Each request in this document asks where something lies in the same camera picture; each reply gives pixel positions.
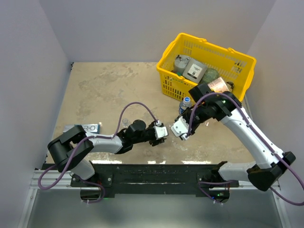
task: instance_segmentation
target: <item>gray wall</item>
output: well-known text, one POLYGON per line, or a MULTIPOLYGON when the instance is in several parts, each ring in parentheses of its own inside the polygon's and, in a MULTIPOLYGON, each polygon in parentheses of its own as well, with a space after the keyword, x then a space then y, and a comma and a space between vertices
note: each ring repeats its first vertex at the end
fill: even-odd
POLYGON ((0 2, 0 226, 16 227, 42 164, 68 60, 38 0, 0 2))
MULTIPOLYGON (((248 101, 258 126, 284 151, 295 153, 292 167, 304 179, 304 1, 277 0, 253 42, 257 59, 248 101)), ((290 172, 280 179, 283 194, 303 202, 290 172)), ((303 227, 304 207, 287 205, 294 228, 303 227)))
POLYGON ((40 0, 75 62, 159 61, 178 33, 247 52, 275 0, 40 0))

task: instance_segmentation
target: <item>beige floor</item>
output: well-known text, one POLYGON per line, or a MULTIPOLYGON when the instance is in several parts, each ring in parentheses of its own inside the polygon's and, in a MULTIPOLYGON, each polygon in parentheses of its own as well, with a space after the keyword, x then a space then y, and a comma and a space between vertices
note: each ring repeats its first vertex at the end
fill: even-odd
MULTIPOLYGON (((123 107, 132 102, 146 104, 167 127, 178 116, 179 101, 162 94, 156 63, 74 63, 54 137, 67 124, 102 122, 102 134, 112 134, 123 107)), ((124 114, 129 121, 152 118, 145 108, 132 105, 124 114)), ((165 143, 151 147, 136 144, 128 153, 90 153, 87 159, 98 163, 219 163, 253 161, 248 150, 225 126, 210 121, 201 125, 187 141, 169 132, 165 143)), ((51 156, 47 162, 52 163, 51 156)))

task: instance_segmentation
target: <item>yellow basket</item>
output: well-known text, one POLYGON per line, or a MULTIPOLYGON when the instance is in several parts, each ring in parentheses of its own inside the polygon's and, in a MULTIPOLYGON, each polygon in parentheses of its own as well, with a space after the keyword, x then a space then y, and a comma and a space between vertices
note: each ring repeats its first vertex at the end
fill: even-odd
POLYGON ((177 100, 190 96, 188 91, 197 84, 171 71, 177 55, 187 55, 216 69, 226 82, 233 82, 233 94, 242 101, 249 88, 256 59, 233 50, 208 43, 206 39, 180 33, 164 51, 157 64, 162 92, 177 100))

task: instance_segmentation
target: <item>gray canister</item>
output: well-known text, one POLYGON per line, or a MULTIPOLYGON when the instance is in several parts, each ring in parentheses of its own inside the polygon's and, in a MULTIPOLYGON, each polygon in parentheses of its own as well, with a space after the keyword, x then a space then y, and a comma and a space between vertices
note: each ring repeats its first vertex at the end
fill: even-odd
POLYGON ((207 69, 205 64, 191 58, 182 75, 192 82, 199 83, 207 69))
POLYGON ((177 55, 174 61, 174 70, 182 75, 190 59, 191 58, 186 55, 177 55))

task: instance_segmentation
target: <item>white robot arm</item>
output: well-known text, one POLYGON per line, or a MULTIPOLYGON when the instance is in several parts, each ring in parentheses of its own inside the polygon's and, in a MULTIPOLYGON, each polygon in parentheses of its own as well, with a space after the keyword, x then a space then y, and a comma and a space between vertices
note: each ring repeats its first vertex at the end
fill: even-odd
POLYGON ((197 105, 187 108, 176 118, 171 127, 173 134, 187 140, 199 124, 214 118, 228 127, 255 159, 251 163, 221 162, 215 172, 217 175, 206 177, 205 181, 250 181, 258 189, 266 191, 286 171, 279 158, 289 165, 294 162, 293 153, 283 152, 275 146, 254 124, 232 93, 213 93, 206 84, 194 87, 189 93, 197 105))
POLYGON ((130 151, 136 143, 149 142, 152 146, 161 144, 166 136, 167 128, 159 120, 153 121, 148 127, 144 121, 135 120, 115 136, 88 133, 82 126, 77 125, 51 141, 47 147, 59 172, 62 172, 71 160, 68 170, 87 180, 95 174, 92 164, 84 160, 89 152, 122 154, 130 151), (71 159, 74 150, 71 143, 76 144, 84 139, 86 140, 79 145, 71 159))

